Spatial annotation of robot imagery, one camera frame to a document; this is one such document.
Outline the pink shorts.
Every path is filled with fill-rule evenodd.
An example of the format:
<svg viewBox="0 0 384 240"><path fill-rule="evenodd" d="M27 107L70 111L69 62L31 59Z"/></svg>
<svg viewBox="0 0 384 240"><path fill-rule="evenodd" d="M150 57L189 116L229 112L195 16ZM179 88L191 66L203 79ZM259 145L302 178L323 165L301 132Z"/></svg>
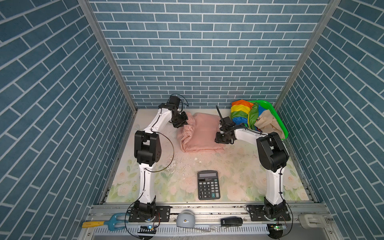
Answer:
<svg viewBox="0 0 384 240"><path fill-rule="evenodd" d="M187 124L178 129L177 140L184 153L212 152L225 150L224 144L215 142L220 131L220 117L205 113L187 112Z"/></svg>

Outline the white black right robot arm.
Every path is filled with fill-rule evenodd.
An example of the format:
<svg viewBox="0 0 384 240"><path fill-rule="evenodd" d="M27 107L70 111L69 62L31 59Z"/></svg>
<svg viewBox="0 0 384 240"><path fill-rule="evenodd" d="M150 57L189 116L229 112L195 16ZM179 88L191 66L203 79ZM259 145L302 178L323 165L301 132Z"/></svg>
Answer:
<svg viewBox="0 0 384 240"><path fill-rule="evenodd" d="M287 210L283 197L283 175L289 154L279 134L270 134L249 129L245 124L235 124L229 117L221 118L215 142L233 144L241 140L257 147L259 160L267 171L267 192L264 197L266 218L275 219Z"/></svg>

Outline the green plastic basket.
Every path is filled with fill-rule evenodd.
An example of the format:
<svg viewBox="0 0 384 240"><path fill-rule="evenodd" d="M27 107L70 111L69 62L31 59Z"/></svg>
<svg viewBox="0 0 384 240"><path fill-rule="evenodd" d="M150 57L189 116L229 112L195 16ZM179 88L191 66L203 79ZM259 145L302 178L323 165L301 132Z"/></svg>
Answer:
<svg viewBox="0 0 384 240"><path fill-rule="evenodd" d="M283 121L281 120L280 116L278 115L277 111L271 103L265 100L249 100L249 102L253 104L257 103L260 107L264 108L265 110L270 110L271 114L275 117L277 123L279 124L280 128L284 133L284 137L281 138L282 140L285 140L289 136L287 128L285 127Z"/></svg>

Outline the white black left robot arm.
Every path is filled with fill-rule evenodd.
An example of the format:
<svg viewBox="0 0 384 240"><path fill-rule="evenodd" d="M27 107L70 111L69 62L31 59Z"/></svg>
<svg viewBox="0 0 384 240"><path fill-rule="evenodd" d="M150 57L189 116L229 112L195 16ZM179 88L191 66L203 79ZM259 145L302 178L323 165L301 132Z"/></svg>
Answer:
<svg viewBox="0 0 384 240"><path fill-rule="evenodd" d="M184 112L184 106L189 106L184 96L172 94L166 103L159 105L154 119L142 131L136 131L134 135L134 157L140 169L140 192L138 199L133 204L133 212L147 218L153 218L156 214L155 173L156 163L162 154L160 136L164 136L161 130L168 124L174 128L187 125L188 116Z"/></svg>

